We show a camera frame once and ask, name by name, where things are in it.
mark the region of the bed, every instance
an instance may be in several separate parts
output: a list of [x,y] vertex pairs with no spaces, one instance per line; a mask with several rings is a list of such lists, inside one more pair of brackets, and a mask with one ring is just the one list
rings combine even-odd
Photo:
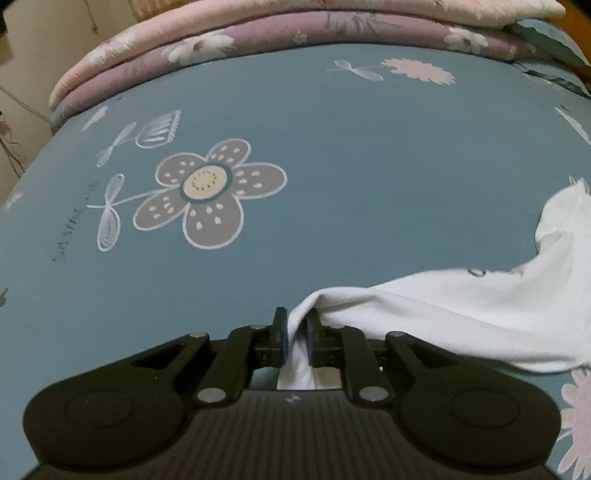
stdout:
[[[35,466],[22,412],[47,385],[269,323],[324,287],[508,271],[536,255],[544,202],[591,178],[588,93],[533,74],[551,57],[505,30],[361,10],[249,22],[54,99],[55,135],[0,213],[1,478]],[[548,466],[587,478],[587,368],[499,368],[551,395]]]

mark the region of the white cloth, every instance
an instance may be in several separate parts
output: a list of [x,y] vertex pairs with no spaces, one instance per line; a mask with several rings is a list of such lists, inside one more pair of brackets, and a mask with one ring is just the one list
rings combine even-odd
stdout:
[[312,307],[323,325],[356,327],[372,339],[400,330],[534,372],[591,363],[591,196],[583,179],[571,178],[546,203],[535,241],[538,255],[511,272],[428,271],[313,293],[289,315],[290,354],[278,388],[335,387],[309,366],[305,339],[296,336]]

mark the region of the flower center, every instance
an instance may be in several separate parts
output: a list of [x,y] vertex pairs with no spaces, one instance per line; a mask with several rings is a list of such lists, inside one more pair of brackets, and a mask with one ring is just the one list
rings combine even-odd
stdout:
[[205,165],[198,168],[183,183],[183,193],[196,201],[217,196],[228,184],[228,172],[220,165]]

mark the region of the wall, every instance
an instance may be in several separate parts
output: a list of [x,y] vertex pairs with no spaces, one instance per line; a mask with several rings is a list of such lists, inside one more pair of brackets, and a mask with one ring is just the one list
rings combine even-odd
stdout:
[[[92,48],[135,22],[127,0],[17,0],[5,12],[8,34],[0,39],[0,85],[49,117],[47,99],[60,76]],[[0,92],[1,120],[21,145],[25,166],[50,140],[47,123]],[[0,204],[17,178],[0,151]]]

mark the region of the floral blanket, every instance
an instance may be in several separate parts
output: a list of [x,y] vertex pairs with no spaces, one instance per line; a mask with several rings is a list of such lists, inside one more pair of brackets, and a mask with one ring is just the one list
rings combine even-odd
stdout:
[[523,18],[564,15],[556,0],[199,0],[133,25],[91,51],[56,84],[53,110],[81,83],[153,48],[253,18],[309,10],[361,10],[418,15],[480,27],[503,27]]
[[[185,38],[117,65],[70,92],[55,110],[52,130],[120,92],[189,65],[225,57],[328,43],[360,42],[454,50],[495,60],[548,55],[508,32],[470,30],[426,18],[368,12],[275,15]],[[364,69],[353,69],[358,75]]]

